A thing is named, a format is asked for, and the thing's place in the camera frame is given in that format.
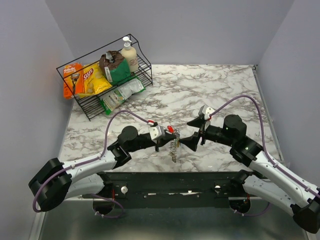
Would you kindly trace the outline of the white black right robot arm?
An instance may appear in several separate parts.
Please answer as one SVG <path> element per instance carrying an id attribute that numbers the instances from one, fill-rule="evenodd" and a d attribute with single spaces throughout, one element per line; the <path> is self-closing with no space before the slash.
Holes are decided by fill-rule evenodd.
<path id="1" fill-rule="evenodd" d="M 252 173 L 241 171 L 230 183 L 230 191 L 241 196 L 244 193 L 260 197 L 281 208 L 305 231 L 316 234 L 320 229 L 320 188 L 298 176 L 263 147 L 246 135 L 247 126 L 238 115 L 224 118 L 223 127 L 212 126 L 203 116 L 187 123 L 199 130 L 179 142 L 192 151 L 206 141 L 230 147 L 229 153 L 239 163 L 255 171 L 270 182 Z"/>

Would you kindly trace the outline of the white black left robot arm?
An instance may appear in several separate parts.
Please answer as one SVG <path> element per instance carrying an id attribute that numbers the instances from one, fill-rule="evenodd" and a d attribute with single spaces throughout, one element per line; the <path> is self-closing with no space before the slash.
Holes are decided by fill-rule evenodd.
<path id="1" fill-rule="evenodd" d="M 66 199 L 71 186 L 76 182 L 98 172 L 123 166 L 132 159 L 131 152 L 151 147 L 155 147 L 158 152 L 160 147 L 175 139 L 173 133 L 160 125 L 149 127 L 149 132 L 144 134 L 138 134 L 134 126 L 126 126 L 117 141 L 91 158 L 73 162 L 61 162 L 58 158 L 52 158 L 28 183 L 34 195 L 33 210 L 36 213 L 50 211 Z"/>

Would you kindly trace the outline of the red key tag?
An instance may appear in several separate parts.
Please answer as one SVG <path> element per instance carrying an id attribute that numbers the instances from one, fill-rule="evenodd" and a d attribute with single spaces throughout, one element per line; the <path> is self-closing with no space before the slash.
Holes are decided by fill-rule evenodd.
<path id="1" fill-rule="evenodd" d="M 172 127 L 172 126 L 170 126 L 170 125 L 168 125 L 168 126 L 167 126 L 167 129 L 168 129 L 168 131 L 169 131 L 170 133 L 173 133 L 173 132 L 174 132 L 173 127 Z"/>

